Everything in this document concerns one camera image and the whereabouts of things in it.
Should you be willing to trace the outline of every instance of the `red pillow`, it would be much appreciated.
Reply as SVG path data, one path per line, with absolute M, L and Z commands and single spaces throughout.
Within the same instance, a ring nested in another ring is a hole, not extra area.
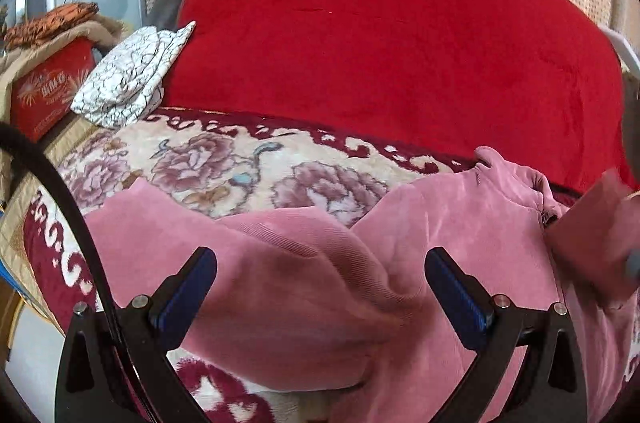
M 69 112 L 78 88 L 95 67 L 92 46 L 87 38 L 76 38 L 14 83 L 11 124 L 31 141 L 41 139 Z

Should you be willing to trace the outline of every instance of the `red blanket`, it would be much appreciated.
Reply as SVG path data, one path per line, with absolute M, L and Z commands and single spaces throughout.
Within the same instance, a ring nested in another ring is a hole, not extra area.
M 620 66 L 567 0 L 185 0 L 165 104 L 505 158 L 584 191 L 624 165 Z

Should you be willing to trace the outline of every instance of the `pink jacket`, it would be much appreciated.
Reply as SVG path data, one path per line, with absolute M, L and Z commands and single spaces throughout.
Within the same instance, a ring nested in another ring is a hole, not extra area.
M 316 208 L 212 221 L 140 179 L 87 223 L 121 305 L 151 294 L 196 247 L 213 249 L 218 277 L 183 347 L 276 390 L 361 383 L 334 405 L 335 423 L 427 422 L 462 378 L 474 353 L 424 279 L 426 252 L 444 246 L 490 294 L 542 310 L 567 304 L 599 421 L 622 383 L 636 299 L 603 310 L 590 288 L 560 277 L 542 218 L 566 208 L 546 178 L 493 149 L 476 155 L 471 170 L 394 189 L 351 229 Z M 523 356 L 484 421 L 499 414 Z

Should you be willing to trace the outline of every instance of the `blue gripper pad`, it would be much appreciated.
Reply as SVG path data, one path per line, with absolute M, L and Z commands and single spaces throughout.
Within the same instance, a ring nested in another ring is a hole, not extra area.
M 424 275 L 462 345 L 481 351 L 494 320 L 489 293 L 475 277 L 465 275 L 443 247 L 427 252 Z
M 164 351 L 180 347 L 218 272 L 212 250 L 200 246 L 176 275 L 164 279 L 152 296 L 149 321 Z

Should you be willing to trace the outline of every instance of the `floral blanket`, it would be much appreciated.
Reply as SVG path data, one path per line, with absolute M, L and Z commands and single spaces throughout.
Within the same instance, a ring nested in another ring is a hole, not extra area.
M 160 108 L 117 132 L 98 130 L 66 157 L 59 171 L 83 214 L 143 176 L 185 207 L 212 218 L 316 206 L 351 226 L 393 187 L 473 164 L 293 120 Z M 24 247 L 63 329 L 76 302 L 100 309 L 78 244 L 42 188 L 24 221 Z M 640 317 L 635 342 L 640 354 Z M 324 421 L 335 395 L 270 392 L 182 349 L 170 352 L 168 359 L 216 423 Z

